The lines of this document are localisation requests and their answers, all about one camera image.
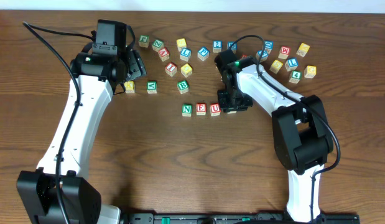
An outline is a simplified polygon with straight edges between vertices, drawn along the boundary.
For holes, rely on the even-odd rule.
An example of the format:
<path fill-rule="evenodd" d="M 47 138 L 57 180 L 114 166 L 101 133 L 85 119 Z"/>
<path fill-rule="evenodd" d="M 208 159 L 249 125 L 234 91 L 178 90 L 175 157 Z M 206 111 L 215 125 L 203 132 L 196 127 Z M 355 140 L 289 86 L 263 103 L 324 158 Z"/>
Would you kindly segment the blue L block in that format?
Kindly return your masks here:
<path fill-rule="evenodd" d="M 182 48 L 180 51 L 180 59 L 188 62 L 190 60 L 192 51 L 188 48 Z"/>

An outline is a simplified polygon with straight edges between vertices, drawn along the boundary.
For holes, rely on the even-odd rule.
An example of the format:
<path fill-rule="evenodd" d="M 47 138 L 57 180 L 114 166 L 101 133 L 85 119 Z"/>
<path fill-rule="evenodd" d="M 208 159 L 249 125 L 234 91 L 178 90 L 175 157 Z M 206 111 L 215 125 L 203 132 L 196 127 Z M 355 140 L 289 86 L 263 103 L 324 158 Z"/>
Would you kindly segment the red A block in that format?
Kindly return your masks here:
<path fill-rule="evenodd" d="M 161 61 L 163 62 L 170 58 L 170 53 L 165 47 L 163 49 L 158 50 L 158 55 Z"/>

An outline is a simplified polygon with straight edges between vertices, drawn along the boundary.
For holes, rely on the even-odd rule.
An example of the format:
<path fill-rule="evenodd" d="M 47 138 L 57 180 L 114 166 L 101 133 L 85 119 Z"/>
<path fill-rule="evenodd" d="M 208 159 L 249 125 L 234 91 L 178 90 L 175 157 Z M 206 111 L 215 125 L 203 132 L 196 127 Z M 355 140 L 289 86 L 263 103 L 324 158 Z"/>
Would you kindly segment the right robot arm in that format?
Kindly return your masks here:
<path fill-rule="evenodd" d="M 290 91 L 252 56 L 238 59 L 224 50 L 214 62 L 225 84 L 218 90 L 220 109 L 234 113 L 257 103 L 271 116 L 276 156 L 288 171 L 287 213 L 295 222 L 314 221 L 320 215 L 320 173 L 333 150 L 322 101 Z"/>

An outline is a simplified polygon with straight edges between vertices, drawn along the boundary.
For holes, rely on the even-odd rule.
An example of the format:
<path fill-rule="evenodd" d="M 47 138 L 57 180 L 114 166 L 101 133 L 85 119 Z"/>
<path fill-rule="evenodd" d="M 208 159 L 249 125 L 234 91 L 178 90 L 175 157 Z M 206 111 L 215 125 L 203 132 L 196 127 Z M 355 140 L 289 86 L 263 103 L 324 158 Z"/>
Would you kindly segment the red E block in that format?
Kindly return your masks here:
<path fill-rule="evenodd" d="M 206 104 L 205 103 L 197 103 L 196 104 L 196 114 L 197 114 L 197 116 L 205 116 L 206 115 Z"/>

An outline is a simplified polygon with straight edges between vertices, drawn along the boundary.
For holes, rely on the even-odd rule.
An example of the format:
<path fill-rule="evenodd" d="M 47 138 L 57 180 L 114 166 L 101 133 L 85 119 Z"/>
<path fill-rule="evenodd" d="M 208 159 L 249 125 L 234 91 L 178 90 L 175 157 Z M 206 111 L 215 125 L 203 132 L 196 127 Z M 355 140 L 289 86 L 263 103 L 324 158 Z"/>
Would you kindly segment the red I block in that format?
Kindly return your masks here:
<path fill-rule="evenodd" d="M 173 77 L 177 73 L 177 66 L 176 64 L 170 62 L 166 67 L 165 67 L 165 72 L 168 74 L 170 77 Z"/>

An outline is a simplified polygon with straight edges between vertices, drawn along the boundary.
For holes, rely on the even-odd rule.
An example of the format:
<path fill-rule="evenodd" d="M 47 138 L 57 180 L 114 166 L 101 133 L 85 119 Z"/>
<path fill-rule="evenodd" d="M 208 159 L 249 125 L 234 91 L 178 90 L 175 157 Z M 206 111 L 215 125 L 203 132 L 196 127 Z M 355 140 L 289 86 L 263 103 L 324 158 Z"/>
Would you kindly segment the yellow O block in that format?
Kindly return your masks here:
<path fill-rule="evenodd" d="M 181 66 L 180 71 L 182 75 L 187 78 L 193 73 L 193 68 L 188 63 L 186 63 L 185 65 Z"/>

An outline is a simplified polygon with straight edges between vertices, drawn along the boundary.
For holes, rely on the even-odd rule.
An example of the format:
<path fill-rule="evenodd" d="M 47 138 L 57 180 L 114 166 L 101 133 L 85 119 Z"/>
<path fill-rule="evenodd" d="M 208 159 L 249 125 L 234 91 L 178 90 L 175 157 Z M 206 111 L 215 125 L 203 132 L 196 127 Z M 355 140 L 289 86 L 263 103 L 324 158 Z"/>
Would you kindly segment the green N block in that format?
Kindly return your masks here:
<path fill-rule="evenodd" d="M 182 105 L 182 116 L 184 117 L 192 116 L 192 105 L 188 105 L 188 104 Z"/>

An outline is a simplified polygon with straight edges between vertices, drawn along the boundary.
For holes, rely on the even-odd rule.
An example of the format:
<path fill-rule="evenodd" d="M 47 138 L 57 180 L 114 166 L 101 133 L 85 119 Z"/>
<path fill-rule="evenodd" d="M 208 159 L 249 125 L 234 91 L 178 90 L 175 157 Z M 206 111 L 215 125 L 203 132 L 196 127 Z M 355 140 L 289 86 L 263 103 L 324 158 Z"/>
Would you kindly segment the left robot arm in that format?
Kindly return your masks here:
<path fill-rule="evenodd" d="M 34 171 L 22 171 L 16 188 L 32 223 L 119 223 L 121 211 L 102 203 L 88 182 L 91 148 L 118 86 L 143 77 L 146 68 L 132 28 L 100 19 L 89 42 L 65 63 L 70 89 L 62 117 Z"/>

